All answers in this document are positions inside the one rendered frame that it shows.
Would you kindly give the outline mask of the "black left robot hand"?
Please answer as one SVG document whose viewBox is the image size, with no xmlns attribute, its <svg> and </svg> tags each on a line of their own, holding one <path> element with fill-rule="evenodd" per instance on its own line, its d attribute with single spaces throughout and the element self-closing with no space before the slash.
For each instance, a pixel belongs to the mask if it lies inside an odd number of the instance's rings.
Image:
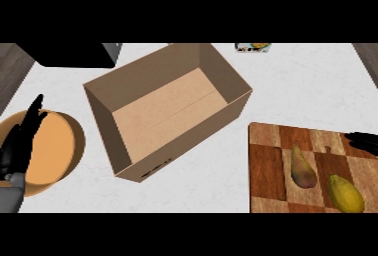
<svg viewBox="0 0 378 256">
<path fill-rule="evenodd" d="M 8 180 L 14 173 L 24 173 L 29 165 L 32 140 L 41 121 L 47 116 L 41 112 L 42 95 L 32 101 L 23 120 L 14 124 L 0 146 L 0 180 Z"/>
</svg>

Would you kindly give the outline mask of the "checkered wooden cutting board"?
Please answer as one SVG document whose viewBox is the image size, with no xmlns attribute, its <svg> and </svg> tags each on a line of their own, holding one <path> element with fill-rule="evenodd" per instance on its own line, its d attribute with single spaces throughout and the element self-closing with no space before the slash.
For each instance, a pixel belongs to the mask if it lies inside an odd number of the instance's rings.
<svg viewBox="0 0 378 256">
<path fill-rule="evenodd" d="M 290 151 L 298 147 L 317 176 L 299 188 L 290 179 Z M 252 122 L 247 125 L 249 211 L 333 212 L 327 176 L 354 184 L 364 211 L 378 213 L 378 157 L 352 148 L 340 132 Z"/>
</svg>

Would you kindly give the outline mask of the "orange bowl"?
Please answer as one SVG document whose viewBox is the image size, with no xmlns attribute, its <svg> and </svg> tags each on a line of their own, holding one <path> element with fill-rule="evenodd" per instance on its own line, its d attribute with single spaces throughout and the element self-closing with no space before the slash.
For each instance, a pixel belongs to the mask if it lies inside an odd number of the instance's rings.
<svg viewBox="0 0 378 256">
<path fill-rule="evenodd" d="M 32 141 L 24 177 L 26 197 L 41 193 L 69 175 L 83 153 L 85 137 L 78 121 L 61 112 L 45 112 Z"/>
</svg>

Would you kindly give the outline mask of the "small printed carton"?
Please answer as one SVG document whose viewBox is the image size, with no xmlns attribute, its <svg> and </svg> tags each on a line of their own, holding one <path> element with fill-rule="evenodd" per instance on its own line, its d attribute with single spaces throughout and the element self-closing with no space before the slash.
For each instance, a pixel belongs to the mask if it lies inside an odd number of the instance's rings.
<svg viewBox="0 0 378 256">
<path fill-rule="evenodd" d="M 267 53 L 271 47 L 270 43 L 236 43 L 234 49 L 237 52 Z"/>
</svg>

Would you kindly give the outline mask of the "yellow lemon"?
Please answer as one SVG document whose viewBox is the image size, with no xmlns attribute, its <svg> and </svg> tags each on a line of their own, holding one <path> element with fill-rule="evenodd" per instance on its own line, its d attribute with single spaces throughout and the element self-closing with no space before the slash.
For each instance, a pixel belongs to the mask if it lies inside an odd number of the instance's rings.
<svg viewBox="0 0 378 256">
<path fill-rule="evenodd" d="M 327 191 L 336 209 L 343 213 L 361 213 L 364 200 L 348 180 L 332 174 L 327 179 Z"/>
</svg>

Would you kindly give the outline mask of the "brown green pear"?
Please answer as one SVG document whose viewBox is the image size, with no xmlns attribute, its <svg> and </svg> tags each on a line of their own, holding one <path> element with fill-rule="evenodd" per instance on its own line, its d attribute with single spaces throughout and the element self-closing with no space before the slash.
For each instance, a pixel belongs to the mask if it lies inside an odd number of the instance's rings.
<svg viewBox="0 0 378 256">
<path fill-rule="evenodd" d="M 317 184 L 315 172 L 306 163 L 298 146 L 292 147 L 290 152 L 290 178 L 302 189 L 312 188 Z"/>
</svg>

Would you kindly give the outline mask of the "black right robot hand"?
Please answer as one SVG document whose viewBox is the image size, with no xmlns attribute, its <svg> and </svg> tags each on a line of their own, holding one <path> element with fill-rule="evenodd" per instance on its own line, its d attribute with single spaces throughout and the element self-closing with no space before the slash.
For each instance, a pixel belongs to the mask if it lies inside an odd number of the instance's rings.
<svg viewBox="0 0 378 256">
<path fill-rule="evenodd" d="M 345 133 L 348 144 L 378 157 L 378 135 L 363 132 Z"/>
</svg>

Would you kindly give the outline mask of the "black appliance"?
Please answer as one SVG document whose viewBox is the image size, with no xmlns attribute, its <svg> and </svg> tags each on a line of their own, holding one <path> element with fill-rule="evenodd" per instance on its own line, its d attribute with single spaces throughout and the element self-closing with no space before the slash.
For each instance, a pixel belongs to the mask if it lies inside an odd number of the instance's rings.
<svg viewBox="0 0 378 256">
<path fill-rule="evenodd" d="M 44 67 L 113 68 L 120 43 L 38 43 L 16 45 Z"/>
</svg>

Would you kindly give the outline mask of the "open cardboard box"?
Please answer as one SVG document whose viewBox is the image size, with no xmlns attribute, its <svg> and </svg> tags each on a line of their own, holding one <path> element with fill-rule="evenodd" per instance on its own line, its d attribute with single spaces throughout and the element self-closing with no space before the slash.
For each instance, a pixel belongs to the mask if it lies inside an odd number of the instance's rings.
<svg viewBox="0 0 378 256">
<path fill-rule="evenodd" d="M 117 178 L 143 181 L 240 115 L 252 93 L 208 43 L 172 43 L 83 84 Z"/>
</svg>

